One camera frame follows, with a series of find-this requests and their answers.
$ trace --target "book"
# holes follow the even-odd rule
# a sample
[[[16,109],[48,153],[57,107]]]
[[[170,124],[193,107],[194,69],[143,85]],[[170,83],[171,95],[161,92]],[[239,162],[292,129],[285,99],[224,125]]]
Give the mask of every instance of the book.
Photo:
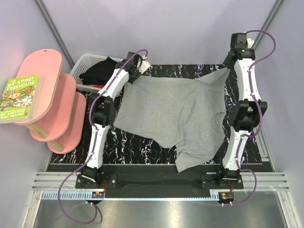
[[[0,100],[0,124],[34,120],[42,84],[39,75],[9,79]]]

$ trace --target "shelf tier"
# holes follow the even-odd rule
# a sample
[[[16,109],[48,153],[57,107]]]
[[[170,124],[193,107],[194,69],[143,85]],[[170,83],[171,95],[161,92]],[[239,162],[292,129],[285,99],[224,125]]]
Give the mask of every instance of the shelf tier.
[[[62,63],[61,54],[53,49],[35,51],[23,60],[17,77],[39,75],[43,78],[43,84],[34,120],[16,122],[15,124],[31,124],[48,113],[53,103],[59,76],[61,75]]]
[[[50,110],[38,121],[25,125],[34,139],[49,142],[63,135],[69,126],[75,91],[75,79],[62,74]]]
[[[82,134],[85,113],[85,96],[76,92],[69,126],[62,136],[54,141],[48,142],[47,145],[51,151],[64,154],[71,152],[78,146]]]

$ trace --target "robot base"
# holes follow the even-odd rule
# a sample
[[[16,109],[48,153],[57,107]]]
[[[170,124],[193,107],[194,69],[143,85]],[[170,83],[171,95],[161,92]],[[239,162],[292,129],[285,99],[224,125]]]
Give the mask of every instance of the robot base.
[[[201,187],[204,190],[210,190],[210,189],[230,190],[232,183],[233,183],[233,189],[243,189],[244,188],[241,175],[239,175],[237,181],[217,179],[217,178],[214,178],[214,174],[202,174],[200,176],[200,179],[201,179]]]
[[[117,174],[109,173],[102,176],[102,182],[106,182],[106,189],[115,189],[117,184]],[[96,184],[95,182],[91,181],[90,179],[82,177],[81,174],[77,175],[76,180],[76,189],[102,189],[103,183]]]

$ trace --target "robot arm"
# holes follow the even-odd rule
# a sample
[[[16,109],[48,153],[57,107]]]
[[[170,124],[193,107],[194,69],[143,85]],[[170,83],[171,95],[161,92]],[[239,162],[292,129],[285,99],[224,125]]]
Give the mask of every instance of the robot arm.
[[[134,53],[129,52],[127,59],[129,60],[133,54]],[[116,116],[114,99],[121,91],[125,83],[133,83],[151,66],[145,59],[142,59],[140,62],[140,56],[138,54],[128,61],[128,64],[123,67],[125,62],[126,60],[123,60],[122,62],[118,63],[116,65],[117,69],[114,70],[114,73],[109,79],[108,83],[97,94],[93,94],[89,97],[90,102],[92,102],[97,96],[102,94],[102,97],[98,102],[99,105],[95,105],[92,113],[92,121],[96,128],[92,128],[91,139],[96,137],[96,141],[91,140],[89,151],[92,152],[93,155],[91,153],[88,154],[86,161],[88,159],[90,160],[82,169],[81,175],[82,177],[90,179],[97,184],[100,184],[102,181],[100,169],[103,164],[103,152],[106,135],[111,125],[113,125]]]
[[[223,171],[221,178],[224,180],[236,181],[238,179],[239,170],[237,162],[240,167],[243,151],[248,139],[248,137],[243,135],[250,135],[260,121],[257,105],[252,95],[255,95],[259,102],[262,115],[264,115],[267,109],[267,102],[261,101],[261,97],[257,90],[254,67],[251,69],[250,85],[248,71],[255,60],[254,49],[252,49],[251,44],[249,44],[251,41],[251,39],[247,38],[246,33],[232,34],[230,44],[231,50],[224,61],[224,65],[228,69],[235,70],[239,87],[239,101],[229,113],[231,135],[226,155],[222,161]],[[239,153],[236,157],[238,144],[242,137],[243,139],[239,148]]]

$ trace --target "black fabric in basket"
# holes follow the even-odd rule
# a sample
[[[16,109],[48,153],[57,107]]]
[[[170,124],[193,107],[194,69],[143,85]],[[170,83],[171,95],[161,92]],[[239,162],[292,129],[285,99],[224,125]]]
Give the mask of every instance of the black fabric in basket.
[[[83,85],[104,86],[111,78],[116,64],[116,61],[108,57],[105,61],[100,61],[90,67],[86,72],[82,73],[79,78],[82,79]]]

